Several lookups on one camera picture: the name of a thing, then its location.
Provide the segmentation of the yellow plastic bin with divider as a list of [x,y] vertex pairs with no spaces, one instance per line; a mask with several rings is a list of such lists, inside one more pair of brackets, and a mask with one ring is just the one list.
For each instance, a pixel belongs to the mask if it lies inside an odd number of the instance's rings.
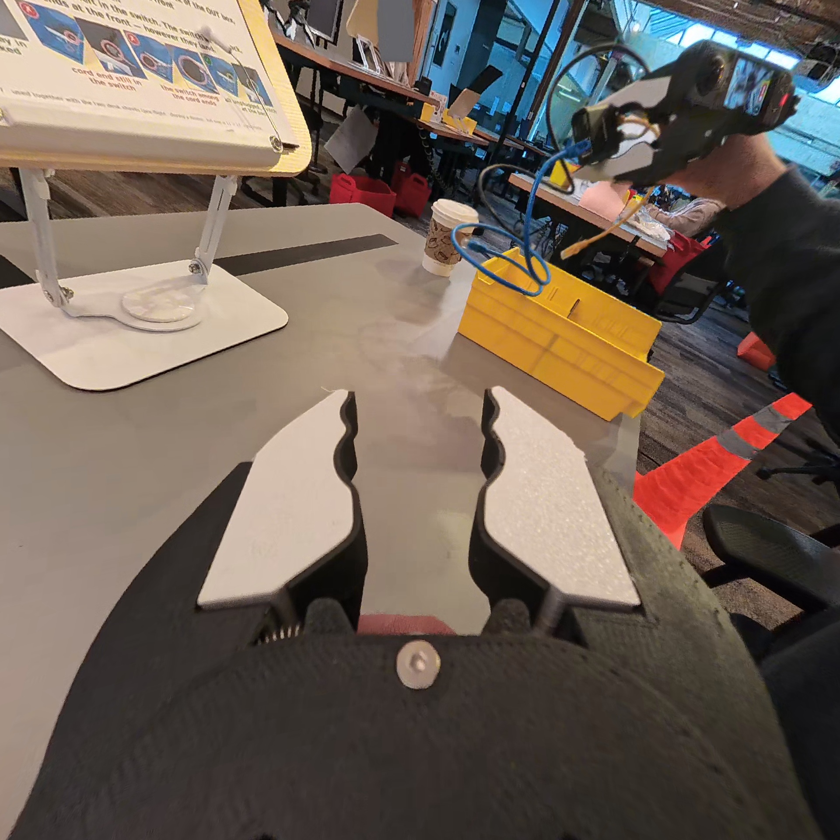
[[649,357],[661,322],[551,266],[537,290],[519,248],[477,270],[458,332],[607,422],[637,417],[665,379]]

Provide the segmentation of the person's right forearm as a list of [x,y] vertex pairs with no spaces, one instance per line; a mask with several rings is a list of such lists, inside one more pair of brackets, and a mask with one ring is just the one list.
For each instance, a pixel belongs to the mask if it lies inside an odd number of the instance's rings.
[[787,388],[839,430],[839,202],[795,168],[718,216],[727,271]]

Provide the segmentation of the red storage bin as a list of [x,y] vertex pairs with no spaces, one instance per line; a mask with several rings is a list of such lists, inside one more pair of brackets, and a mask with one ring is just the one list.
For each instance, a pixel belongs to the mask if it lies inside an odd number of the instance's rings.
[[395,214],[422,216],[432,192],[426,177],[414,173],[408,163],[398,161],[394,166],[390,187],[395,195]]
[[362,204],[387,217],[393,217],[396,194],[382,180],[339,172],[332,176],[329,203]]

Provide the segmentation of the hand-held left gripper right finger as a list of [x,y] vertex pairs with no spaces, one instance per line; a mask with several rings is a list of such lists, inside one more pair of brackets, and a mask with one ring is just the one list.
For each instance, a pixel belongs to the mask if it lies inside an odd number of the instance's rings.
[[629,614],[640,595],[584,452],[506,388],[486,389],[469,573],[491,609],[524,605],[555,634],[571,607]]

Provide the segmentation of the red bag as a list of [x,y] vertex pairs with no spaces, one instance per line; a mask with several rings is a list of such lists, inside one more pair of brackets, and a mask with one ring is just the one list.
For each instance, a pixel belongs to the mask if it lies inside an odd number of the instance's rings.
[[672,279],[691,260],[698,257],[709,246],[710,238],[702,241],[687,237],[679,232],[672,232],[664,255],[658,258],[647,274],[649,285],[661,295],[665,292]]

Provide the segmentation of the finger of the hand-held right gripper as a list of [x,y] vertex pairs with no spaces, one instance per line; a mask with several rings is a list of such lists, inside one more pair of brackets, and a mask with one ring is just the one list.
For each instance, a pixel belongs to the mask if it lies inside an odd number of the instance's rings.
[[659,148],[654,140],[639,141],[621,154],[594,164],[594,182],[661,182],[661,165],[657,163]]
[[616,109],[630,105],[640,109],[656,109],[668,95],[671,76],[648,76],[616,91],[604,100],[606,107]]

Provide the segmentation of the white document stand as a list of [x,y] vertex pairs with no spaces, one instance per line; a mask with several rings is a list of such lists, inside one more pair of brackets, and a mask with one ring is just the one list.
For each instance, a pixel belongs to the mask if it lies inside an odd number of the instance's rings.
[[[259,2],[266,21],[266,13]],[[300,173],[312,145],[297,95],[269,36],[258,38],[272,65],[278,101],[299,146],[269,166],[241,154],[207,158],[188,144],[143,142],[143,154],[27,154],[2,148],[2,165],[18,168],[36,283],[2,290],[2,331],[65,384],[82,391],[117,390],[281,330],[283,308],[214,266],[226,216],[241,176]],[[54,170],[210,174],[215,180],[201,237],[185,259],[60,278],[49,215]]]

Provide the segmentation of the wooden background desk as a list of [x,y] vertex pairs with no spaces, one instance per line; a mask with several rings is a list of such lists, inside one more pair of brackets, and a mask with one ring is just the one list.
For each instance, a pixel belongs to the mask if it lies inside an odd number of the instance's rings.
[[509,135],[502,139],[497,134],[482,128],[472,133],[453,128],[445,123],[422,118],[424,105],[432,105],[434,99],[419,91],[397,83],[394,80],[370,72],[352,61],[332,55],[324,49],[290,40],[281,33],[273,34],[280,57],[293,67],[290,72],[293,85],[298,84],[301,70],[311,72],[311,90],[307,104],[316,112],[322,112],[325,92],[341,98],[350,104],[374,107],[380,112],[391,112],[400,119],[415,125],[425,133],[425,142],[439,150],[440,163],[444,164],[444,175],[451,177],[455,172],[455,159],[462,156],[472,159],[478,148],[497,151],[508,148],[522,153],[546,157],[548,152],[533,143]]

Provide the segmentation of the paper coffee cup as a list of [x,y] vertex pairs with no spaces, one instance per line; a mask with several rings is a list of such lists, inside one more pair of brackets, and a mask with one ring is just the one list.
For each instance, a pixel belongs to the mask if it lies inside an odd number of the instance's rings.
[[457,230],[456,238],[461,242],[475,230],[479,220],[474,207],[452,199],[437,199],[432,205],[422,267],[437,277],[451,277],[455,266],[461,260],[454,244],[453,231]]

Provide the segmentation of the person's left hand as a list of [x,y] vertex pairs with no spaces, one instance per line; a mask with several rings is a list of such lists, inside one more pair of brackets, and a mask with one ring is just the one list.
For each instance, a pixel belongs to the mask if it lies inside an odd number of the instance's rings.
[[455,635],[454,629],[435,616],[385,613],[361,615],[357,633],[382,636]]

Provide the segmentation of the black office chair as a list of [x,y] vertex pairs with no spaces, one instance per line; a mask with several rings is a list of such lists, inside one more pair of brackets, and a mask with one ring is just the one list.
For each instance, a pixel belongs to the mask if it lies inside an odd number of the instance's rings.
[[712,589],[751,580],[812,614],[839,605],[839,526],[812,534],[731,506],[710,504],[702,525],[719,566],[701,574]]

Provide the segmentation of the white hanging paper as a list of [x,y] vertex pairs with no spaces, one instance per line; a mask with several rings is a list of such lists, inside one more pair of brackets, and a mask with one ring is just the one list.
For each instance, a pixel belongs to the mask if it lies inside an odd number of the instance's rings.
[[340,171],[349,175],[373,150],[378,132],[378,124],[356,105],[348,111],[324,148]]

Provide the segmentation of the printed instruction sheet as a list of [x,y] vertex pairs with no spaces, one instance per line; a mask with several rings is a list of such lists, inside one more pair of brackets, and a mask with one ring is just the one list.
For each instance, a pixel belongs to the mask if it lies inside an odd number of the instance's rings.
[[253,2],[2,2],[2,148],[143,154],[143,142],[269,166],[299,146]]

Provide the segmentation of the cluttered background table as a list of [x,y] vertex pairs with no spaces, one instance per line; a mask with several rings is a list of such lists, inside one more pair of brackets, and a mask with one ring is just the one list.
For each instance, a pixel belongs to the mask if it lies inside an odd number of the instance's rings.
[[[595,233],[610,228],[626,210],[623,205],[598,199],[593,206],[581,205],[582,193],[577,189],[566,194],[550,178],[541,180],[534,199],[532,218],[550,217],[560,225],[571,226],[579,232],[578,239],[586,239]],[[635,213],[621,227],[615,228],[610,236],[633,245],[651,257],[664,257],[668,253],[670,232],[651,233],[651,227],[643,227],[641,213]]]

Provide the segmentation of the black network switch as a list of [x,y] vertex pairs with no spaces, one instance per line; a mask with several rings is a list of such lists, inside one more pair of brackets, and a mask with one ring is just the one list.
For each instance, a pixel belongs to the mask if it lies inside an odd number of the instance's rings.
[[620,109],[610,103],[579,109],[571,121],[574,144],[580,145],[581,165],[597,164],[615,156],[624,140]]

